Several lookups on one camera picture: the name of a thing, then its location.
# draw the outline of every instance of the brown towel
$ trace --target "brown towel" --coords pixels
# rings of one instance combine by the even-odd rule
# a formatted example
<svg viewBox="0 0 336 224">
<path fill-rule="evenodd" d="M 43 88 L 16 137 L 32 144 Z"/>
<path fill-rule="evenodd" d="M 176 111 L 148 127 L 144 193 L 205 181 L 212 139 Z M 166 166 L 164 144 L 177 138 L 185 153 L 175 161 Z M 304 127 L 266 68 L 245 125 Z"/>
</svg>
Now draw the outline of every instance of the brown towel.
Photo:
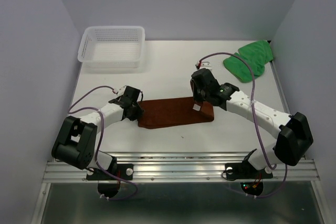
<svg viewBox="0 0 336 224">
<path fill-rule="evenodd" d="M 142 101 L 140 106 L 145 112 L 138 126 L 147 129 L 211 122 L 215 118 L 208 102 L 203 103 L 200 111 L 193 110 L 192 97 Z"/>
</svg>

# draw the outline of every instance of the white tabletop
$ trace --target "white tabletop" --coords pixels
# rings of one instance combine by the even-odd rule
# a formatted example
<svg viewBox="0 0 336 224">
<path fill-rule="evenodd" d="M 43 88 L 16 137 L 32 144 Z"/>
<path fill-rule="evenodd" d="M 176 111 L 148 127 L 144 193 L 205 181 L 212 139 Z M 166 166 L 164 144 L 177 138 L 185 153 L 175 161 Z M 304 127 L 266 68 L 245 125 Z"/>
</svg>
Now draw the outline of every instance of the white tabletop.
<svg viewBox="0 0 336 224">
<path fill-rule="evenodd" d="M 144 100 L 192 96 L 191 74 L 196 62 L 214 52 L 237 52 L 251 41 L 146 41 L 141 67 L 132 73 L 116 70 L 98 70 L 82 66 L 74 101 L 92 88 L 123 85 L 141 89 Z M 223 66 L 225 56 L 209 59 L 213 74 L 219 83 L 229 82 L 246 94 L 251 83 L 241 83 Z M 77 108 L 100 108 L 114 95 L 109 89 L 100 89 L 84 99 Z M 283 111 L 280 95 L 271 70 L 266 64 L 265 73 L 256 80 L 255 99 Z M 101 150 L 106 152 L 245 152 L 259 146 L 254 126 L 245 118 L 214 108 L 215 120 L 201 123 L 148 130 L 138 122 L 124 120 L 106 128 Z M 275 140 L 263 129 L 265 144 Z"/>
</svg>

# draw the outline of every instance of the green towel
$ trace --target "green towel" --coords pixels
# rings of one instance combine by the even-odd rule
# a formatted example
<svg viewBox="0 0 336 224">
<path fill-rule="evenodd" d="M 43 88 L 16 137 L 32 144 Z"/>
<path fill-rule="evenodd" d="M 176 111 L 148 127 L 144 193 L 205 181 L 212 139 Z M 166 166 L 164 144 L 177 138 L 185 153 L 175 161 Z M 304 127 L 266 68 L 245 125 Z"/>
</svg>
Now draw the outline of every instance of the green towel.
<svg viewBox="0 0 336 224">
<path fill-rule="evenodd" d="M 235 53 L 242 57 L 252 68 L 255 78 L 261 76 L 265 71 L 265 64 L 273 60 L 273 54 L 269 43 L 264 40 L 256 41 L 238 49 Z M 241 82 L 252 81 L 250 71 L 237 58 L 230 56 L 223 61 L 227 70 L 229 70 Z"/>
</svg>

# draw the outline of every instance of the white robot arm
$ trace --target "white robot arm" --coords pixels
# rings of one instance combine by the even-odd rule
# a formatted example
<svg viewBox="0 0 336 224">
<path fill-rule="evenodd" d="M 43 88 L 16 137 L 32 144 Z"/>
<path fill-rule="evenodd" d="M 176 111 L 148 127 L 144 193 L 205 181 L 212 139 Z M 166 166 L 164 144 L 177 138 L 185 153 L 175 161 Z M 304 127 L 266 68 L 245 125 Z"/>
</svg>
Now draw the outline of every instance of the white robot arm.
<svg viewBox="0 0 336 224">
<path fill-rule="evenodd" d="M 250 97 L 236 86 L 225 83 L 220 85 L 209 67 L 200 68 L 192 74 L 193 96 L 196 103 L 207 101 L 225 111 L 238 114 L 269 132 L 277 141 L 265 146 L 269 163 L 295 166 L 313 143 L 307 118 L 297 112 L 290 115 L 274 110 L 260 102 L 251 101 Z M 255 178 L 256 174 L 268 166 L 261 149 L 252 150 L 242 163 L 231 163 L 232 170 L 226 174 L 229 180 Z"/>
<path fill-rule="evenodd" d="M 137 103 L 139 89 L 125 86 L 119 90 L 118 96 L 109 101 L 98 111 L 103 115 L 104 127 L 124 119 L 134 121 L 141 117 L 143 110 Z M 99 167 L 94 159 L 96 136 L 101 130 L 101 116 L 97 111 L 75 118 L 65 118 L 54 143 L 51 155 L 78 169 Z M 79 141 L 71 139 L 80 136 Z M 117 169 L 117 158 L 107 153 L 98 152 L 100 166 L 114 174 Z"/>
</svg>

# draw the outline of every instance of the mesh basket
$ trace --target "mesh basket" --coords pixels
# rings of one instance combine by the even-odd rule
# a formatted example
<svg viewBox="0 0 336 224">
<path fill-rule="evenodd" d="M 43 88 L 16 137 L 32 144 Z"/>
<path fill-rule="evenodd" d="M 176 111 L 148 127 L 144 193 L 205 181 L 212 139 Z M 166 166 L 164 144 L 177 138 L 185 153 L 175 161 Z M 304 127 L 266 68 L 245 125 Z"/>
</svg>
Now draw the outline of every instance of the mesh basket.
<svg viewBox="0 0 336 224">
<path fill-rule="evenodd" d="M 140 26 L 91 26 L 83 34 L 78 60 L 93 68 L 137 68 L 144 41 Z"/>
</svg>

